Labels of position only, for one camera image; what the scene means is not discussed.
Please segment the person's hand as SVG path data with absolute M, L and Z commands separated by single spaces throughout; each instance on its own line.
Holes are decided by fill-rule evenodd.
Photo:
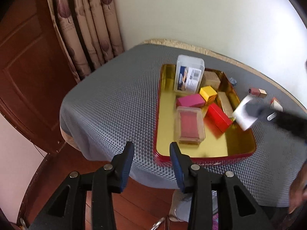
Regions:
M 307 167 L 305 162 L 290 186 L 288 208 L 289 214 L 293 213 L 306 201 L 306 174 Z

